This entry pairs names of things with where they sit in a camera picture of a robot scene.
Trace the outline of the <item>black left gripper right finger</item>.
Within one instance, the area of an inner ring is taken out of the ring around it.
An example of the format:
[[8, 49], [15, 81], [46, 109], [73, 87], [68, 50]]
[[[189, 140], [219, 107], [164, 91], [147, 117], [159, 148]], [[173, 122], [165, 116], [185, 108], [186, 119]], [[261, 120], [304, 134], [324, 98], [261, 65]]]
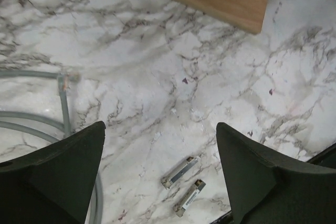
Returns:
[[218, 123], [227, 223], [335, 223], [335, 146], [303, 162]]

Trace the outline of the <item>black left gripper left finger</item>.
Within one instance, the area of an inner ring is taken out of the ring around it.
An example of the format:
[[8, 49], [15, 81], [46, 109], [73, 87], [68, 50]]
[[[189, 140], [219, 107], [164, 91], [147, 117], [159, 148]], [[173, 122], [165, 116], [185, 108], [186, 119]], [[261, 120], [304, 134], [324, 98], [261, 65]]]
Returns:
[[1, 163], [1, 223], [84, 223], [104, 146], [96, 122]]

